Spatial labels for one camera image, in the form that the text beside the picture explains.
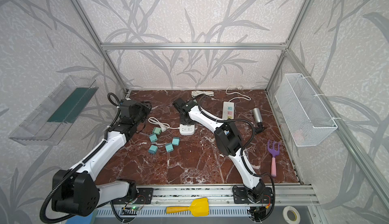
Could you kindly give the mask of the white square power strip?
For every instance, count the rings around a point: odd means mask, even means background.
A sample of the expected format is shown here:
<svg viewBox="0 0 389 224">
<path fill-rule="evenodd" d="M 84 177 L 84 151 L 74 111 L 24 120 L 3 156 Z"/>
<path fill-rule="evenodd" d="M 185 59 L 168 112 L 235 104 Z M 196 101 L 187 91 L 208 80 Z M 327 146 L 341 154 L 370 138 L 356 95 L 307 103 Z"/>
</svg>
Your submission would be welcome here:
<svg viewBox="0 0 389 224">
<path fill-rule="evenodd" d="M 193 135 L 195 132 L 195 126 L 194 125 L 183 125 L 180 124 L 179 127 L 171 127 L 168 123 L 160 122 L 155 117 L 149 117 L 148 122 L 154 125 L 158 125 L 159 128 L 161 128 L 162 132 L 165 132 L 166 130 L 179 130 L 179 133 L 183 136 Z"/>
</svg>

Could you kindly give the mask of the white long power strip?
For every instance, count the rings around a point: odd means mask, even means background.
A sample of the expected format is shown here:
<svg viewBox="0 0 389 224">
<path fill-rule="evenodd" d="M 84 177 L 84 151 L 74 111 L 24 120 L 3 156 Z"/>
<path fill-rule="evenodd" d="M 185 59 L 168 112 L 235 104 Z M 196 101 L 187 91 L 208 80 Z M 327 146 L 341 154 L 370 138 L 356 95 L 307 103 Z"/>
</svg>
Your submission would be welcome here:
<svg viewBox="0 0 389 224">
<path fill-rule="evenodd" d="M 235 104 L 230 101 L 224 101 L 223 110 L 222 110 L 223 120 L 234 119 L 234 117 L 235 117 Z"/>
</svg>

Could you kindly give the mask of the blue power strip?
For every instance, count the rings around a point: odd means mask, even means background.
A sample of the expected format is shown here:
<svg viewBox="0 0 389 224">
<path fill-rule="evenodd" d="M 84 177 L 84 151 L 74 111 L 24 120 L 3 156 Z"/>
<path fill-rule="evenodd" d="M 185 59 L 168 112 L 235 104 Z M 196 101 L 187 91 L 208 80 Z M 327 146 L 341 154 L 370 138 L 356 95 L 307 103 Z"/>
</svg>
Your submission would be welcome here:
<svg viewBox="0 0 389 224">
<path fill-rule="evenodd" d="M 197 98 L 197 97 L 200 97 L 202 95 L 214 96 L 214 92 L 213 91 L 201 91 L 201 90 L 193 90 L 191 92 L 191 97 L 192 98 Z"/>
</svg>

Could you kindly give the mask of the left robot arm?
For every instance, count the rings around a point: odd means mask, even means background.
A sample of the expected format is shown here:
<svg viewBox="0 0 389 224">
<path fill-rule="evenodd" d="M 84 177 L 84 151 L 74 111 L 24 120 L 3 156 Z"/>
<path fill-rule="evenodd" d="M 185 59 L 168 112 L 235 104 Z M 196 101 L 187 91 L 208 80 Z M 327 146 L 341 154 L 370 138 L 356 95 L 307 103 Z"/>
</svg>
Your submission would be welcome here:
<svg viewBox="0 0 389 224">
<path fill-rule="evenodd" d="M 112 156 L 139 132 L 137 128 L 145 122 L 152 104 L 129 98 L 119 100 L 111 92 L 107 97 L 116 106 L 117 114 L 101 142 L 86 157 L 53 176 L 52 190 L 40 209 L 40 220 L 45 224 L 60 223 L 76 215 L 87 217 L 112 200 L 137 195 L 133 180 L 117 180 L 99 186 L 95 180 Z"/>
</svg>

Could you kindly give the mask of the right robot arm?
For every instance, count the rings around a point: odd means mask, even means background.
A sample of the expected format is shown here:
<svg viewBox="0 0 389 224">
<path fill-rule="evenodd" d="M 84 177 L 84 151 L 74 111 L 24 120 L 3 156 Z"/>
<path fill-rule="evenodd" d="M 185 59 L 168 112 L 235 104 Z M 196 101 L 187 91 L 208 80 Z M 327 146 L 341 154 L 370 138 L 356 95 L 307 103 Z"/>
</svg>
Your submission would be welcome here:
<svg viewBox="0 0 389 224">
<path fill-rule="evenodd" d="M 262 180 L 263 175 L 255 173 L 244 150 L 256 134 L 265 130 L 260 110 L 258 108 L 253 110 L 256 125 L 245 119 L 223 120 L 202 108 L 201 101 L 205 96 L 205 94 L 200 94 L 188 101 L 178 98 L 173 102 L 173 106 L 180 114 L 180 122 L 183 124 L 197 122 L 214 133 L 218 149 L 233 161 L 238 170 L 249 200 L 257 203 L 265 191 L 265 183 Z M 235 124 L 236 122 L 247 123 L 252 130 L 252 135 L 245 144 L 242 144 L 242 137 Z"/>
</svg>

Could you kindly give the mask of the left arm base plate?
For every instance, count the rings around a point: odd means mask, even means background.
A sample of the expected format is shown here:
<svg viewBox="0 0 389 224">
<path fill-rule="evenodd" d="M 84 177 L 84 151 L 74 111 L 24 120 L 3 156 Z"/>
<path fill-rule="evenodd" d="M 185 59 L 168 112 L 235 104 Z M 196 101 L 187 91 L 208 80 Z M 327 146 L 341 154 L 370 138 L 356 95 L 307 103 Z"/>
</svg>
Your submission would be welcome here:
<svg viewBox="0 0 389 224">
<path fill-rule="evenodd" d="M 149 205 L 151 204 L 153 197 L 153 188 L 138 188 L 136 190 L 131 190 L 130 194 L 113 200 L 113 204 L 139 204 L 139 205 Z"/>
</svg>

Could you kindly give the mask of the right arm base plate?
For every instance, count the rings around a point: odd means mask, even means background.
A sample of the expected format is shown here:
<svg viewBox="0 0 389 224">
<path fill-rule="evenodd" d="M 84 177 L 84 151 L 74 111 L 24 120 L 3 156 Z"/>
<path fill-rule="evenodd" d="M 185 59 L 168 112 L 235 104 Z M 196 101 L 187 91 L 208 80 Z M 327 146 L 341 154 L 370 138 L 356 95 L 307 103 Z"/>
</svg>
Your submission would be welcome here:
<svg viewBox="0 0 389 224">
<path fill-rule="evenodd" d="M 266 187 L 263 194 L 259 197 L 259 200 L 250 200 L 247 190 L 244 187 L 233 186 L 232 187 L 233 198 L 235 204 L 270 204 L 271 197 L 273 196 L 272 188 Z"/>
</svg>

